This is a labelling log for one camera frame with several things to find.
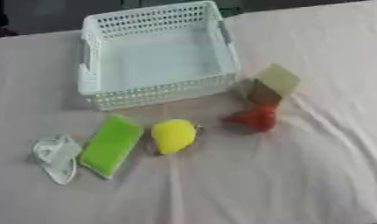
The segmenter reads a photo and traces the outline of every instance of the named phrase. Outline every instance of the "red plastic fruit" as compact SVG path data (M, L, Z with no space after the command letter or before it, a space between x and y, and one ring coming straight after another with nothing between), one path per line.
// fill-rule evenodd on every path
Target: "red plastic fruit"
M250 110L237 112L224 118L225 122L245 123L257 131L268 131L276 125L276 107L255 105Z

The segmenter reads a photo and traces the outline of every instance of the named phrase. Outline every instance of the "white plastic object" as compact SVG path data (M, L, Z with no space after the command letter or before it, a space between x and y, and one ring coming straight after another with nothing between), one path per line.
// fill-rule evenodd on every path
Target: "white plastic object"
M32 150L38 164L59 185L68 184L75 176L80 152L81 147L67 135L43 138Z
M212 1L88 16L81 37L78 88L101 110L217 94L240 67Z

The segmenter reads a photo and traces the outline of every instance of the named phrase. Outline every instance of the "white plastic clip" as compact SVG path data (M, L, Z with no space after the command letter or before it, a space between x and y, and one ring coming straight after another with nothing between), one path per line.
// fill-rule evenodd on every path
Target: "white plastic clip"
M43 138L33 147L39 165L59 185L68 184L76 173L81 147L67 135Z

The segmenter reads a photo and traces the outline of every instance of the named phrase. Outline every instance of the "yellow plastic pepper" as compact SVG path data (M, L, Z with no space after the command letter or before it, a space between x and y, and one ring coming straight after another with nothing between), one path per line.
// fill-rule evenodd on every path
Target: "yellow plastic pepper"
M184 119L172 119L155 124L151 136L161 154L181 151L195 140L195 126Z

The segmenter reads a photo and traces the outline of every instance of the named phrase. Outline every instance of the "table surface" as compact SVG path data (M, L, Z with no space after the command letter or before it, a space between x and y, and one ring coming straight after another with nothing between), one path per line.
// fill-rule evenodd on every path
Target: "table surface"
M85 169L55 185L34 141L90 138L105 118L77 94L79 33L0 39L0 224L371 223L377 221L377 1L249 13L227 20L241 76L271 63L302 83L269 133L236 136L218 117L230 94L119 111L142 123L188 118L199 147L140 149L112 181Z

